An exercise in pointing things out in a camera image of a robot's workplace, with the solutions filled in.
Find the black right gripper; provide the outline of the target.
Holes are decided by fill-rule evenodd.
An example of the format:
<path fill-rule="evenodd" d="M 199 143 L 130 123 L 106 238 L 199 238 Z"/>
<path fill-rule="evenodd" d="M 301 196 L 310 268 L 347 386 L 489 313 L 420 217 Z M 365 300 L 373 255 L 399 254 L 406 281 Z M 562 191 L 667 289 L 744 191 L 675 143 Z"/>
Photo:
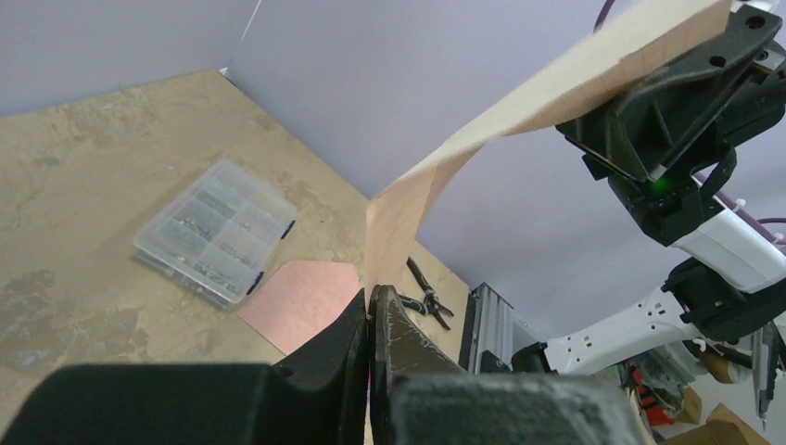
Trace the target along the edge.
<path fill-rule="evenodd" d="M 613 174 L 610 188 L 658 243 L 668 246 L 716 216 L 737 147 L 783 119 L 782 25 L 775 14 L 741 6 L 717 37 L 557 125 L 595 178 Z"/>

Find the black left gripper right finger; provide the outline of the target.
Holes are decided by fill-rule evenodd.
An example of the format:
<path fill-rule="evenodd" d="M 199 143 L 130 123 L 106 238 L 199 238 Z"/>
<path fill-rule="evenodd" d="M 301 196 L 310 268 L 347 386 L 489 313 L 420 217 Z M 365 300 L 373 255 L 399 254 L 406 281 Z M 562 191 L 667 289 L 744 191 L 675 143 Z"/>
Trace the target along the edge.
<path fill-rule="evenodd" d="M 374 443 L 446 443 L 454 427 L 444 379 L 463 369 L 411 321 L 395 287 L 374 288 L 370 316 Z"/>

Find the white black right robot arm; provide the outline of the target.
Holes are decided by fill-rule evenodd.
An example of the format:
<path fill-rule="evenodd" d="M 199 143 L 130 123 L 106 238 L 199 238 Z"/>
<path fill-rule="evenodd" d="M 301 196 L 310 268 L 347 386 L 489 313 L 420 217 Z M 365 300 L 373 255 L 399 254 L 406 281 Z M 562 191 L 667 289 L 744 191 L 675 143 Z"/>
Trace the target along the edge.
<path fill-rule="evenodd" d="M 512 357 L 516 372 L 591 375 L 696 337 L 731 341 L 785 308 L 785 256 L 720 192 L 737 149 L 785 114 L 782 20 L 742 5 L 726 29 L 558 131 L 649 238 L 688 258 L 628 309 Z"/>

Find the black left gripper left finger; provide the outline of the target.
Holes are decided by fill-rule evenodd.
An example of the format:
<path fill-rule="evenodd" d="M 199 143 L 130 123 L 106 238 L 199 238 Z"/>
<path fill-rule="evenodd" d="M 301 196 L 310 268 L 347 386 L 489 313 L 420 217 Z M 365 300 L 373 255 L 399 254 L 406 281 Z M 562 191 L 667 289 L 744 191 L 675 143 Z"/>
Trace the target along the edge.
<path fill-rule="evenodd" d="M 369 380 L 364 291 L 273 366 L 275 444 L 362 444 Z"/>

